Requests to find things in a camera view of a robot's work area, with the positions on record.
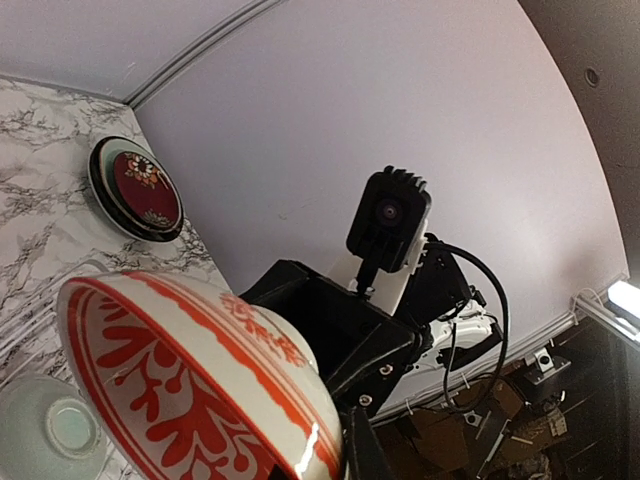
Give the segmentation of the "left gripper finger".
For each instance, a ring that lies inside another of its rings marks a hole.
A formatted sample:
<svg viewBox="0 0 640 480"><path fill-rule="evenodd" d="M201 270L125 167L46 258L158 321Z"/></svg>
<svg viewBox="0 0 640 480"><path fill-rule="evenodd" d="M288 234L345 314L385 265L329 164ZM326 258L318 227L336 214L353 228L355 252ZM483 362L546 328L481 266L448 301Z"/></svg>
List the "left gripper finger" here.
<svg viewBox="0 0 640 480"><path fill-rule="evenodd" d="M363 407L351 408L344 416L344 438L350 479L395 478Z"/></svg>

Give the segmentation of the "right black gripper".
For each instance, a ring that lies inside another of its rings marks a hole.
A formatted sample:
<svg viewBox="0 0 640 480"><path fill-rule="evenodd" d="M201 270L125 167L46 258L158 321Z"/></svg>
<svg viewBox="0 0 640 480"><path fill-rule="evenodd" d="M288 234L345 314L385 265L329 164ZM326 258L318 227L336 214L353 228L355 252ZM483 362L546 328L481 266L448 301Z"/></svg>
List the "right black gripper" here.
<svg viewBox="0 0 640 480"><path fill-rule="evenodd" d="M426 234L394 318L332 280L293 260L279 260L240 295L288 321L315 355L336 407L378 413L415 353L415 331L447 317L472 297L454 255L428 248Z"/></svg>

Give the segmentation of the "white and pink bowl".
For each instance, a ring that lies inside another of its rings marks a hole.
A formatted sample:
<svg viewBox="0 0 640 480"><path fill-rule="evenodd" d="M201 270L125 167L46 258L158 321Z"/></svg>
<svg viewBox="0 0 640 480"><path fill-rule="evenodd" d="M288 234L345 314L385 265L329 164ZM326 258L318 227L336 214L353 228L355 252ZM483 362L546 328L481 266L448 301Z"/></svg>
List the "white and pink bowl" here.
<svg viewBox="0 0 640 480"><path fill-rule="evenodd" d="M70 369L147 479L343 479L343 429L291 322L211 283L78 276L57 298Z"/></svg>

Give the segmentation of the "dark red floral plate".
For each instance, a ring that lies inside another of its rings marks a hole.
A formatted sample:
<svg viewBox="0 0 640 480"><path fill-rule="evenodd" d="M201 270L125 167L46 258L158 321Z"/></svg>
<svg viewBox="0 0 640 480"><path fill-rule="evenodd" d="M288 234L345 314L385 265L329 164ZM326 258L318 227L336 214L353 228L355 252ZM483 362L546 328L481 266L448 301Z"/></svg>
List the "dark red floral plate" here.
<svg viewBox="0 0 640 480"><path fill-rule="evenodd" d="M135 221L158 232L178 228L182 219L178 193L154 161L122 151L115 156L111 173L116 198Z"/></svg>

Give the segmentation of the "pale green ceramic bowl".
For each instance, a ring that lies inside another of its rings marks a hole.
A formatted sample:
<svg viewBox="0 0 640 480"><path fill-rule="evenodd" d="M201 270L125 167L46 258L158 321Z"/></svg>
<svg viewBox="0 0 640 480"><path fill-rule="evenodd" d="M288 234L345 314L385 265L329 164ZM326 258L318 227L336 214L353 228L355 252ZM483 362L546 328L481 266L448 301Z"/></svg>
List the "pale green ceramic bowl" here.
<svg viewBox="0 0 640 480"><path fill-rule="evenodd" d="M3 479L97 479L107 437L74 386L46 375L1 389Z"/></svg>

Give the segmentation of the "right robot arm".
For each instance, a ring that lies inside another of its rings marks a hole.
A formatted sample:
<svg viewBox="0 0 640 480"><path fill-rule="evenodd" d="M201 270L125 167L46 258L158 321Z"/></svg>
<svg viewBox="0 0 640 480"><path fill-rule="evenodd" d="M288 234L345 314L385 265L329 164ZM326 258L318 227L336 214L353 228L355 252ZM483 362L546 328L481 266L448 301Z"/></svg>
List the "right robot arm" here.
<svg viewBox="0 0 640 480"><path fill-rule="evenodd" d="M327 276L280 260L241 297L301 333L340 413L373 417L411 371L451 374L507 344L495 274L431 234L355 241Z"/></svg>

